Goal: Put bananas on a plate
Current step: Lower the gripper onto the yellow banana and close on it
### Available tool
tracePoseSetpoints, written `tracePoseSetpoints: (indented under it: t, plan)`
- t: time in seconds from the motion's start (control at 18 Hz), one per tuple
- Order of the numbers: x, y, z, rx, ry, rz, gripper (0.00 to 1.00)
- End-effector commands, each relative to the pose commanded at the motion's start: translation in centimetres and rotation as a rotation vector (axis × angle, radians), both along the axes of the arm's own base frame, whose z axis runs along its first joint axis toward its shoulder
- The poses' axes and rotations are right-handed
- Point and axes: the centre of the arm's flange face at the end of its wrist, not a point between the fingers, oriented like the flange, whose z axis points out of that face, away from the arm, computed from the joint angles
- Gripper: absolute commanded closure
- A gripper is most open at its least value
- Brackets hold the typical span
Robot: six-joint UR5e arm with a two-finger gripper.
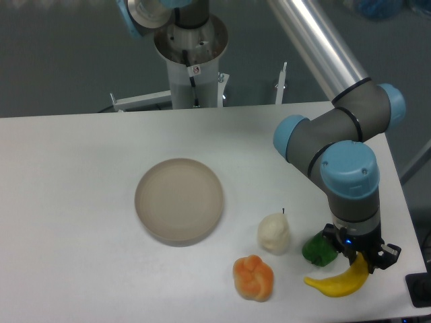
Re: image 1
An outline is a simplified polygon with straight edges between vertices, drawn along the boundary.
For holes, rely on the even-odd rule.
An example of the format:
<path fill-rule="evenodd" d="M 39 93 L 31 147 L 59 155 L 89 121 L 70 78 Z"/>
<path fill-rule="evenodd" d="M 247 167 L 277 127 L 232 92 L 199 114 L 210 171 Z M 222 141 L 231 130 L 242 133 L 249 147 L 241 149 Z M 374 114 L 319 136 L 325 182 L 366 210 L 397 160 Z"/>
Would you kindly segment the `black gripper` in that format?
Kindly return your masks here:
<path fill-rule="evenodd" d="M 342 253 L 353 265 L 358 253 L 362 253 L 369 274 L 379 268 L 385 270 L 394 265 L 400 256 L 401 248 L 394 244 L 385 244 L 381 236 L 381 224 L 364 235 L 352 235 L 346 228 L 338 229 L 333 224 L 326 224 L 323 235 L 334 249 Z"/>

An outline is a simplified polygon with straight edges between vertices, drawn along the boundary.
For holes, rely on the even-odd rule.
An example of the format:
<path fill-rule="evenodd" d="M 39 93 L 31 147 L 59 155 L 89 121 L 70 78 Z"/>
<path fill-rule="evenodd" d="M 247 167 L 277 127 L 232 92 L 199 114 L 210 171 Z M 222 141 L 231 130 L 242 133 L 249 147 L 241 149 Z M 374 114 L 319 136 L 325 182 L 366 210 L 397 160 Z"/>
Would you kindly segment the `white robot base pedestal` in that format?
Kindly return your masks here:
<path fill-rule="evenodd" d="M 172 108 L 217 108 L 222 105 L 219 60 L 228 45 L 228 31 L 215 15 L 195 29 L 170 24 L 158 30 L 154 43 L 165 60 Z"/>

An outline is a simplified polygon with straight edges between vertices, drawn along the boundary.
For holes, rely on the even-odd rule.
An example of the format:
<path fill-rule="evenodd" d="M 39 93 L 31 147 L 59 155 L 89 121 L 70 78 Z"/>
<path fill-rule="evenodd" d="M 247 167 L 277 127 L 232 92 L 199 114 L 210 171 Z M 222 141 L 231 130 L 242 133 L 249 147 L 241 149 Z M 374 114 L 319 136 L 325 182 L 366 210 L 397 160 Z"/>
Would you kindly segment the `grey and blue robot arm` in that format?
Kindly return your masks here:
<path fill-rule="evenodd" d="M 215 63 L 228 32 L 208 1 L 119 1 L 128 29 L 154 34 L 169 73 L 172 107 L 222 104 Z M 314 1 L 270 1 L 269 6 L 329 98 L 333 109 L 309 120 L 293 115 L 273 135 L 279 154 L 326 195 L 332 213 L 323 235 L 350 261 L 363 256 L 369 272 L 395 264 L 400 247 L 381 236 L 379 169 L 367 140 L 397 125 L 405 100 L 389 84 L 375 84 Z"/>

